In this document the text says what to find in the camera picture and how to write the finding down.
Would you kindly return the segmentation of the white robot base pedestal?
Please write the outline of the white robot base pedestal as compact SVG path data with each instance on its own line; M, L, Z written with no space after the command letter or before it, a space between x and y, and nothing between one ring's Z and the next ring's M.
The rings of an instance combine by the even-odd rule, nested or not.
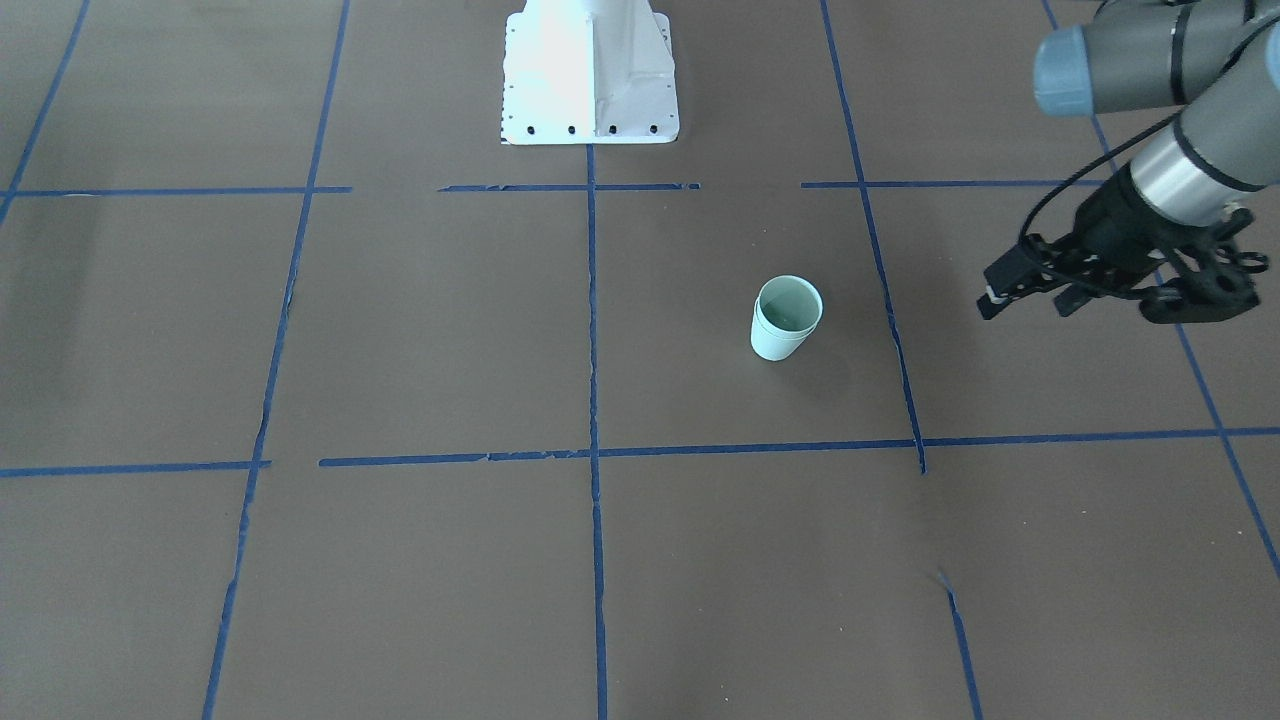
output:
M649 1L526 1L506 18L504 41L502 143L678 138L671 22Z

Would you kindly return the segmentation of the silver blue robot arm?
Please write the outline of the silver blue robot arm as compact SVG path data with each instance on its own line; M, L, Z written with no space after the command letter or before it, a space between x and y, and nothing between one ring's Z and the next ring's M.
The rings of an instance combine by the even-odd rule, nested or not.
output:
M1260 302L1268 259L1243 251L1244 201L1277 183L1277 4L1103 1L1039 45L1033 90L1050 117L1167 108L1047 241L1024 225L986 268L984 319L1033 293L1061 316L1133 301L1155 324L1230 320Z

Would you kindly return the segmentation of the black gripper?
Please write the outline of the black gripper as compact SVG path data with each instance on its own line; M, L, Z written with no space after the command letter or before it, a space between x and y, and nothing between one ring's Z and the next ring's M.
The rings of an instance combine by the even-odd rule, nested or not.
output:
M975 306L992 320L1029 293L1062 287L1053 307L1068 318L1098 296L1133 296L1132 288L1158 266L1151 254L1169 252L1189 237L1189 225L1151 206L1125 165L1082 202L1064 237L1044 242L1025 233L992 261Z

